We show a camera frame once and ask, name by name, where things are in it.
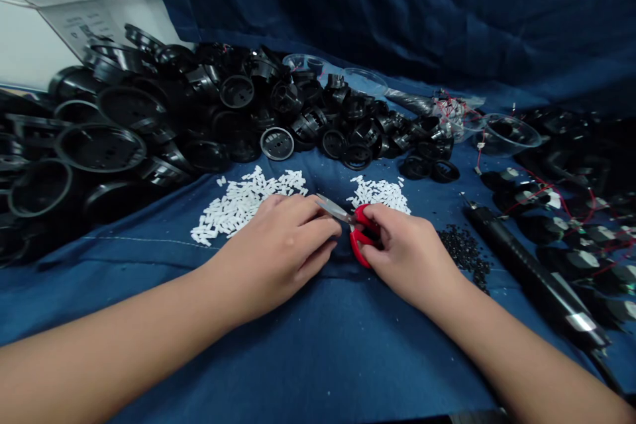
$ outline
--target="hand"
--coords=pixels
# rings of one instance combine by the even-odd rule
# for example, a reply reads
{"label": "hand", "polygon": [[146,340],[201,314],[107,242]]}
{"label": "hand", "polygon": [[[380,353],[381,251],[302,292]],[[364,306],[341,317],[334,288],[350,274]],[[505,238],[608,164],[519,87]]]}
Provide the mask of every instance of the hand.
{"label": "hand", "polygon": [[457,284],[468,282],[426,219],[373,204],[364,214],[382,230],[384,250],[362,245],[360,251],[391,289],[428,313],[447,300]]}
{"label": "hand", "polygon": [[271,195],[212,259],[201,267],[222,295],[230,324],[263,316],[291,298],[327,263],[342,227],[318,197]]}

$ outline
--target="forearm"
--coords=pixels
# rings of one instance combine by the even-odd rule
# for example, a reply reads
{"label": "forearm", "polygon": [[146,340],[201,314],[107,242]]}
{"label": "forearm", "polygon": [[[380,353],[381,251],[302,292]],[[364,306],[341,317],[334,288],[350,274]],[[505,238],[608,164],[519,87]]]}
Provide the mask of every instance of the forearm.
{"label": "forearm", "polygon": [[198,269],[0,348],[3,422],[107,420],[231,329]]}
{"label": "forearm", "polygon": [[522,423],[634,423],[636,414],[590,373],[467,280],[427,314],[479,367]]}

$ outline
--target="black granules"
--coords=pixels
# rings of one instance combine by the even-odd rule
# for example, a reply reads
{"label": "black granules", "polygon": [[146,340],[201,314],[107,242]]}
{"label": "black granules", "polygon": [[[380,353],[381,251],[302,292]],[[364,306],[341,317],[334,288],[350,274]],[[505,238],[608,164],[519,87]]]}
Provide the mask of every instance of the black granules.
{"label": "black granules", "polygon": [[486,276],[490,273],[492,263],[482,258],[484,248],[479,247],[468,229],[451,224],[437,234],[455,264],[461,270],[472,273],[472,282],[486,295],[490,295],[486,288]]}

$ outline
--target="black cable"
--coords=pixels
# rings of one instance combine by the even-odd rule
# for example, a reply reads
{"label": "black cable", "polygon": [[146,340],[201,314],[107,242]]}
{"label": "black cable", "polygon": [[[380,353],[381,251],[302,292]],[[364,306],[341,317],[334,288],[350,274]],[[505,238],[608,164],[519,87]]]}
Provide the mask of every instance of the black cable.
{"label": "black cable", "polygon": [[610,371],[607,364],[603,360],[603,356],[601,356],[601,352],[599,350],[591,350],[586,352],[586,354],[588,358],[590,359],[590,361],[592,361],[592,364],[594,365],[596,370],[599,372],[601,377],[605,380],[605,383],[608,385],[608,388],[614,391],[616,394],[618,394],[621,398],[624,398],[625,392],[623,391],[623,388],[621,387],[621,385],[618,384],[616,377],[613,375],[613,373]]}

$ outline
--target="left hand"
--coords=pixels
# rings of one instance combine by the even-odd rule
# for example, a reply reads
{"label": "left hand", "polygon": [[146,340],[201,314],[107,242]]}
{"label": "left hand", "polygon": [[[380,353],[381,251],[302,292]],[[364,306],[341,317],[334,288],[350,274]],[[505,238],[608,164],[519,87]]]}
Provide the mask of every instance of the left hand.
{"label": "left hand", "polygon": [[291,298],[327,263],[342,227],[318,197],[271,195],[254,218],[199,271],[221,295],[231,326],[263,316]]}

